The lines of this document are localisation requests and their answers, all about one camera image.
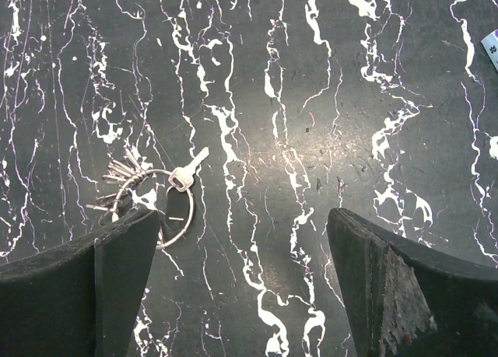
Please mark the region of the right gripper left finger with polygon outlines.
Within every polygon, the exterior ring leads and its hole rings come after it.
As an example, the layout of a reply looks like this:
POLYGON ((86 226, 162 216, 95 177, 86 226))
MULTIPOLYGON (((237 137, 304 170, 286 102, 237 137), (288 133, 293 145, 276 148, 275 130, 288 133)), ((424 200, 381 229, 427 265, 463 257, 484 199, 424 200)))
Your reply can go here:
POLYGON ((125 356, 160 227, 140 208, 1 266, 3 356, 125 356))

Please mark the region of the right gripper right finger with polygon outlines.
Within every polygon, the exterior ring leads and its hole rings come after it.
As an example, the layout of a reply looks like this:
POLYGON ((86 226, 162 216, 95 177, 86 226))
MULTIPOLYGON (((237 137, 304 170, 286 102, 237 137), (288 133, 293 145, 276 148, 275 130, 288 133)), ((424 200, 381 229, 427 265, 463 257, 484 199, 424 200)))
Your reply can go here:
POLYGON ((359 356, 495 356, 497 270, 387 231, 345 208, 328 241, 359 356))

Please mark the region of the metal keyring with clips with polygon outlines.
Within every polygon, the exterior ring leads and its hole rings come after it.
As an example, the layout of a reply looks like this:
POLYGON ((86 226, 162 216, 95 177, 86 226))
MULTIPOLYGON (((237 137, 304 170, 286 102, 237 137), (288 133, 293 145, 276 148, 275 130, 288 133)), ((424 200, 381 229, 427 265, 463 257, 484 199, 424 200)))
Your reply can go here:
POLYGON ((170 186, 168 178, 172 171, 144 164, 139 160, 139 155, 126 146, 123 158, 112 157, 107 165, 107 172, 102 176, 105 184, 114 185, 117 189, 96 197, 86 208, 101 213, 99 224, 102 226, 116 222, 140 207, 157 212, 160 227, 156 249, 165 250, 187 235, 195 216, 194 210, 191 224, 181 236, 176 236, 176 233, 166 227, 167 189, 170 186))

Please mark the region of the black car key fob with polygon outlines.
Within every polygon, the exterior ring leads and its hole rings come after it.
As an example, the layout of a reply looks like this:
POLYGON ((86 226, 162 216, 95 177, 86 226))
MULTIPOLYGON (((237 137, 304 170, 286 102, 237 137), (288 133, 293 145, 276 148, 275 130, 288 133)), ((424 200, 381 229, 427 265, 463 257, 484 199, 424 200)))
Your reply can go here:
POLYGON ((208 156, 209 148, 204 147, 189 164, 175 168, 169 175, 165 224, 176 236, 185 234, 191 224, 195 210, 191 188, 195 182, 196 170, 208 156))

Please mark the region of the purple booklet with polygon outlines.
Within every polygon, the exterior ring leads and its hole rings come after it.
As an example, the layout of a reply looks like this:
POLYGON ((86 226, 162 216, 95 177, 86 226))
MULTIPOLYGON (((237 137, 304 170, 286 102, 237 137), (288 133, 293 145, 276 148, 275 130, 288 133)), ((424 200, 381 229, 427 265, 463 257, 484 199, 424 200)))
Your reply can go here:
POLYGON ((484 47, 493 67, 498 71, 498 29, 486 35, 481 44, 484 47))

